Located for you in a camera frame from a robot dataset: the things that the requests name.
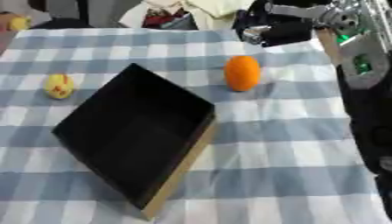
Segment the white fabric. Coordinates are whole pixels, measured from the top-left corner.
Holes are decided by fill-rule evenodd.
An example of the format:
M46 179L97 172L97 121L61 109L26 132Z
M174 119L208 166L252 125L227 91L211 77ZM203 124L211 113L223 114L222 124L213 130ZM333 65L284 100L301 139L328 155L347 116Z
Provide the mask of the white fabric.
M185 0L214 18L222 18L240 9L247 9L254 0Z

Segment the robotic arm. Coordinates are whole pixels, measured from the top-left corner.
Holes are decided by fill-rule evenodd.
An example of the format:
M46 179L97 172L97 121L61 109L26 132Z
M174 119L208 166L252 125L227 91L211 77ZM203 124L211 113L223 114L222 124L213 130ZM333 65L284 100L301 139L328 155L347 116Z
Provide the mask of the robotic arm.
M350 127L392 220L392 9L387 0L336 0L308 8L257 0L245 18L236 30L253 45L307 40L318 27L337 34L338 83Z

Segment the blue checkered tablecloth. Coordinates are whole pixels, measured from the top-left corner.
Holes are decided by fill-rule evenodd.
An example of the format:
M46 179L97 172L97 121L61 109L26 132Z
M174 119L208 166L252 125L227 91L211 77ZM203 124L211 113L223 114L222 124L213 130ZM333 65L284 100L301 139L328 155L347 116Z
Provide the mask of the blue checkered tablecloth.
M222 68L252 55L262 81L230 91ZM151 223L389 223L348 128L334 67L315 38L261 48L234 31L23 31L0 58L0 223L128 224L131 206L51 134L137 63L216 105L218 129ZM48 74L77 84L46 97Z

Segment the cardboard box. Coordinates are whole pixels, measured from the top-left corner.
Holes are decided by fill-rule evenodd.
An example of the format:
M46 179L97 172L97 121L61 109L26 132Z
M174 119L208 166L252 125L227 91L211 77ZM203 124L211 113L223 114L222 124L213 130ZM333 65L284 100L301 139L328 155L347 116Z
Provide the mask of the cardboard box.
M53 134L150 219L210 143L214 124L212 103L132 64Z

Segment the fabric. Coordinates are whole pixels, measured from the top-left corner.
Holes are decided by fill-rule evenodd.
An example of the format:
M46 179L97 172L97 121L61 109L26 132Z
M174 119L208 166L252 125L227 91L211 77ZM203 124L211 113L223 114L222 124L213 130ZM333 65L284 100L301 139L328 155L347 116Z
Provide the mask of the fabric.
M262 81L232 92L222 68L244 54L262 65ZM14 39L0 58L1 223L148 223L51 134L130 63L213 102L218 119L214 140L150 223L389 223L317 39L262 49L234 31L145 29L31 30ZM55 73L78 86L67 100L42 90Z
M184 15L187 13L189 12L184 11L183 9L179 9L174 14L171 14L168 11L162 9L159 10L148 9L147 15L145 16L143 22L143 28L159 29L164 24L168 24L176 18L178 19L183 18Z
M129 28L142 28L145 15L149 8L149 4L142 2L125 12L120 18L119 23Z
M255 0L185 0L213 18L222 18L238 10L247 10Z
M144 0L153 9L162 9L175 14L181 8L183 0Z
M183 4L184 10L189 11L201 31L230 29L235 21L235 14L215 18L203 11L201 8L190 4Z

